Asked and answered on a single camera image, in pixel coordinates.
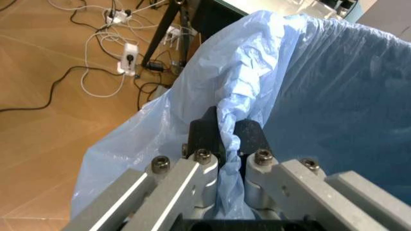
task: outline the white power strip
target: white power strip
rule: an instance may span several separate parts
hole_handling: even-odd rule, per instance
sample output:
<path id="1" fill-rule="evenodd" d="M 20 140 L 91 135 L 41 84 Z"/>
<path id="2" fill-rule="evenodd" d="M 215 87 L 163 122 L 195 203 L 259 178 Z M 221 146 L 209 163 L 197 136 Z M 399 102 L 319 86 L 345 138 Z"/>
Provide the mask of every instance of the white power strip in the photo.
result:
<path id="1" fill-rule="evenodd" d="M 130 43 L 124 44 L 123 56 L 121 61 L 117 63 L 117 72 L 124 73 L 127 76 L 134 76 L 136 74 L 136 61 L 139 54 L 137 45 Z"/>
<path id="2" fill-rule="evenodd" d="M 114 19 L 110 17 L 108 14 L 105 18 L 105 22 L 107 24 L 119 24 L 119 23 L 126 23 L 131 18 L 131 15 L 127 15 L 124 11 L 116 11 L 114 13 Z"/>

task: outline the black table leg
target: black table leg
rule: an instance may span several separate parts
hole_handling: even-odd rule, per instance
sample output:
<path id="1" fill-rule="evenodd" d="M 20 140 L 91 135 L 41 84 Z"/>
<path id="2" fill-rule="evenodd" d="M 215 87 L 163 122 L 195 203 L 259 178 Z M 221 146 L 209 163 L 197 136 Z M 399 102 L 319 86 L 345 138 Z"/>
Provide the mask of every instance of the black table leg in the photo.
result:
<path id="1" fill-rule="evenodd" d="M 147 66 L 148 61 L 153 55 L 158 44 L 163 39 L 164 35 L 167 33 L 167 29 L 170 27 L 171 23 L 173 22 L 174 17 L 176 17 L 177 12 L 180 10 L 180 6 L 183 4 L 183 2 L 184 0 L 181 0 L 181 1 L 170 0 L 170 4 L 168 5 L 163 18 L 161 19 L 161 22 L 158 25 L 157 30 L 155 31 L 154 37 L 151 40 L 150 45 L 148 46 L 147 52 L 144 55 L 143 61 L 141 63 L 143 67 Z"/>

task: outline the blue plastic bag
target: blue plastic bag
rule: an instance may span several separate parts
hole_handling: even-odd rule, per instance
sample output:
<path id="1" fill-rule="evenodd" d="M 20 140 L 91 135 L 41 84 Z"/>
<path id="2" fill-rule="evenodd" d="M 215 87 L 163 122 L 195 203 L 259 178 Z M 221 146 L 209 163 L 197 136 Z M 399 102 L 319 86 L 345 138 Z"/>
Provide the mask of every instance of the blue plastic bag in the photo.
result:
<path id="1" fill-rule="evenodd" d="M 410 58 L 408 43 L 360 25 L 244 17 L 202 44 L 169 91 L 88 149 L 72 217 L 126 169 L 144 170 L 157 155 L 178 160 L 190 122 L 214 105 L 227 149 L 217 218 L 254 217 L 232 134 L 245 118 L 265 125 L 279 160 L 315 157 L 328 174 L 353 169 L 405 200 L 410 171 L 398 167 L 410 165 Z"/>

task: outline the white power adapter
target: white power adapter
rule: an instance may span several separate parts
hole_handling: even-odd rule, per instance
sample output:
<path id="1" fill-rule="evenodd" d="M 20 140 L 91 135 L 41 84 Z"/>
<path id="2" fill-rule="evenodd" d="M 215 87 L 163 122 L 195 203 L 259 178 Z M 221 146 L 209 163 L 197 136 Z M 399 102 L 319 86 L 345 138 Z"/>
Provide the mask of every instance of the white power adapter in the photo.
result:
<path id="1" fill-rule="evenodd" d="M 164 36 L 163 45 L 168 41 L 170 42 L 170 48 L 173 47 L 174 40 L 177 39 L 176 51 L 179 49 L 181 31 L 174 26 L 170 26 L 167 29 L 166 36 Z"/>
<path id="2" fill-rule="evenodd" d="M 135 76 L 138 54 L 139 48 L 137 45 L 130 43 L 124 44 L 123 56 L 121 57 L 121 61 L 117 63 L 117 72 L 124 73 L 127 76 Z"/>
<path id="3" fill-rule="evenodd" d="M 130 18 L 131 18 L 131 10 L 115 11 L 114 15 L 110 13 L 106 16 L 105 22 L 107 24 L 126 23 Z"/>

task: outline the wooden floor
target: wooden floor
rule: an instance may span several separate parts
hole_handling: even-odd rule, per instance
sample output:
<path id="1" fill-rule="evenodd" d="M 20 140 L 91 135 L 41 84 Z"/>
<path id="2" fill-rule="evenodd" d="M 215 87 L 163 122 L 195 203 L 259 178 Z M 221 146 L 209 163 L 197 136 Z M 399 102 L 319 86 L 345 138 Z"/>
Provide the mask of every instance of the wooden floor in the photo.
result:
<path id="1" fill-rule="evenodd" d="M 0 7 L 11 0 L 0 1 Z M 121 0 L 133 9 L 136 0 Z M 68 8 L 80 0 L 53 0 Z M 111 0 L 87 0 L 88 5 L 110 7 Z M 165 10 L 148 9 L 140 14 L 158 23 Z M 17 0 L 0 12 L 0 108 L 43 105 L 52 82 L 73 65 L 84 65 L 84 44 L 94 31 L 75 25 L 72 12 L 58 10 L 46 0 Z M 135 16 L 145 26 L 149 22 Z M 88 8 L 76 20 L 102 26 L 101 10 Z M 120 32 L 135 38 L 128 29 Z M 150 40 L 155 29 L 136 31 Z M 105 46 L 117 54 L 122 47 Z M 140 53 L 148 44 L 140 41 Z M 168 46 L 159 46 L 154 55 Z M 162 60 L 168 62 L 166 55 Z M 96 40 L 90 42 L 89 64 L 112 72 L 116 61 L 104 54 Z M 0 230 L 49 231 L 61 229 L 69 219 L 70 200 L 82 157 L 88 147 L 137 112 L 137 89 L 126 79 L 114 97 L 101 99 L 85 94 L 80 87 L 83 70 L 75 70 L 55 89 L 51 105 L 39 111 L 0 113 Z M 86 86 L 96 94 L 109 94 L 120 83 L 113 77 L 92 71 Z M 174 77 L 164 75 L 170 84 Z M 158 82 L 159 77 L 143 72 L 139 85 Z M 146 100 L 143 95 L 141 104 Z"/>

